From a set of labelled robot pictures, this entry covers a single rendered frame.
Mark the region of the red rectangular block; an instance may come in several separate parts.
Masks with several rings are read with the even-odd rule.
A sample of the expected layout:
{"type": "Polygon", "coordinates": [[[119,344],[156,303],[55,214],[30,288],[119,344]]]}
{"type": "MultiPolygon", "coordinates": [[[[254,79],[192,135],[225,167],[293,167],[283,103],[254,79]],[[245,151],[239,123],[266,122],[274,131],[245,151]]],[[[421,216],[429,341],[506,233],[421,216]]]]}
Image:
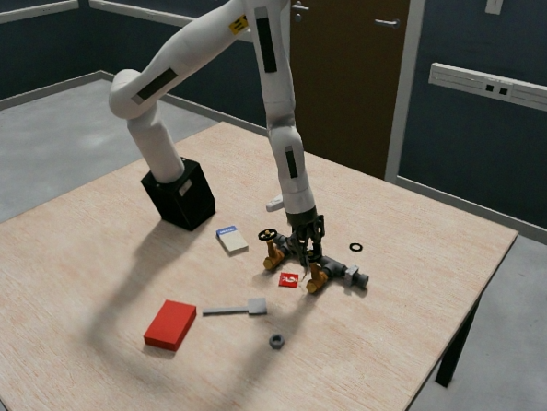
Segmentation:
{"type": "Polygon", "coordinates": [[[166,299],[143,335],[145,344],[177,352],[196,315],[196,306],[166,299]]]}

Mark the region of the red tag with gold chain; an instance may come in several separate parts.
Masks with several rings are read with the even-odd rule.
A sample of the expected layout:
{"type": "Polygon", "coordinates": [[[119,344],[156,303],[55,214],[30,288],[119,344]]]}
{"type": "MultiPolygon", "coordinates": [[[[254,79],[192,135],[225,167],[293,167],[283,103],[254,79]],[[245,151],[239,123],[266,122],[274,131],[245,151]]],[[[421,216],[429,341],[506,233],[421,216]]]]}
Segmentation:
{"type": "MultiPolygon", "coordinates": [[[[305,270],[306,271],[306,270],[305,270]]],[[[308,270],[307,270],[308,271],[308,270]]],[[[306,271],[306,273],[307,273],[306,271]]],[[[305,276],[307,274],[304,274],[303,276],[303,279],[305,278],[305,276]]],[[[284,286],[284,287],[291,287],[291,288],[296,288],[297,287],[297,283],[299,282],[303,282],[301,279],[300,281],[298,280],[298,275],[296,274],[289,274],[289,273],[282,273],[281,272],[281,275],[280,275],[280,280],[279,280],[279,284],[278,286],[284,286]],[[298,282],[299,281],[299,282],[298,282]]]]}

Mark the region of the brass valve manifold with black handwheels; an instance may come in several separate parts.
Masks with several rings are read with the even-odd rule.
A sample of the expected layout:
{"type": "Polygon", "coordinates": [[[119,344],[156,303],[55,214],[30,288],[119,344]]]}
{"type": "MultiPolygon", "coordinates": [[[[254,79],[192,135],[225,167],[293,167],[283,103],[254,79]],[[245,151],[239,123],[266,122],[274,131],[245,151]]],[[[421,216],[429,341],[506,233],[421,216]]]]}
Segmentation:
{"type": "MultiPolygon", "coordinates": [[[[268,246],[268,255],[263,261],[263,266],[266,269],[273,269],[275,266],[284,260],[284,257],[290,254],[284,235],[277,233],[276,229],[265,229],[258,234],[259,240],[266,241],[268,246]],[[274,232],[274,235],[271,233],[274,232]],[[261,235],[265,235],[261,237],[261,235]],[[276,250],[274,243],[280,246],[279,250],[276,250]]],[[[314,293],[322,287],[322,284],[327,282],[328,277],[333,274],[338,276],[344,276],[344,284],[351,287],[354,281],[358,286],[364,288],[368,281],[369,276],[365,274],[359,274],[359,266],[352,264],[349,268],[345,264],[342,264],[328,256],[321,255],[321,251],[313,250],[313,246],[307,248],[308,260],[311,268],[311,279],[306,285],[308,292],[314,293]],[[315,253],[315,254],[314,254],[315,253]],[[318,255],[318,256],[317,256],[318,255]],[[318,269],[317,264],[320,264],[321,271],[318,269]]]]}

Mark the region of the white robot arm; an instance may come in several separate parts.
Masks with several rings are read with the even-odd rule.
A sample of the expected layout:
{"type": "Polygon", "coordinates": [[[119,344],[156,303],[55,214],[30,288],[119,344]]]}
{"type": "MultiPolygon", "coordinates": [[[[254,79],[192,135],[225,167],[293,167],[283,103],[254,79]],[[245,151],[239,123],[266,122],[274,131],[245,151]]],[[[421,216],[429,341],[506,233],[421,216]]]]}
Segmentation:
{"type": "Polygon", "coordinates": [[[109,95],[111,112],[130,119],[128,130],[158,182],[178,180],[184,165],[156,101],[250,29],[260,72],[268,140],[282,191],[266,204],[266,210],[284,208],[287,213],[298,214],[314,207],[303,144],[295,122],[293,79],[281,34],[280,12],[287,3],[288,0],[230,0],[173,35],[141,74],[128,69],[115,76],[109,95]]]}

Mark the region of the black o-ring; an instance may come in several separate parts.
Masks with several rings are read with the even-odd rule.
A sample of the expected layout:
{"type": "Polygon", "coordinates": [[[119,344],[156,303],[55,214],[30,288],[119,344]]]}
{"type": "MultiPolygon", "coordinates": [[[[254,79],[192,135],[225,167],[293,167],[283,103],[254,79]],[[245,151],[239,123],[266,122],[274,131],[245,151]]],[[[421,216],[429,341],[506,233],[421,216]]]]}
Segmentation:
{"type": "Polygon", "coordinates": [[[361,252],[361,251],[363,250],[363,246],[362,246],[360,243],[356,243],[356,242],[351,243],[351,244],[349,245],[349,248],[350,248],[350,250],[353,251],[353,252],[361,252]],[[354,245],[358,245],[360,248],[359,248],[358,250],[356,250],[356,249],[353,248],[354,245]]]}

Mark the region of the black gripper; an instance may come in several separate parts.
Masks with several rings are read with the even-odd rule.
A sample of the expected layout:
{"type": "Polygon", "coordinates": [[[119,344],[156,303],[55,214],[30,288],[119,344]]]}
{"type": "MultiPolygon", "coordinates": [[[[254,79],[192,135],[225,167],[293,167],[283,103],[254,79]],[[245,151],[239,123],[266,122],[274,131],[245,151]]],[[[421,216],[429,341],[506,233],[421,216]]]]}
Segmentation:
{"type": "Polygon", "coordinates": [[[317,213],[316,205],[303,213],[285,213],[287,221],[292,226],[291,236],[285,237],[286,245],[292,256],[299,257],[301,266],[309,268],[310,264],[307,255],[309,238],[313,241],[313,250],[321,251],[322,255],[321,238],[325,236],[324,215],[317,213]],[[301,246],[303,247],[303,251],[301,251],[301,246]]]}

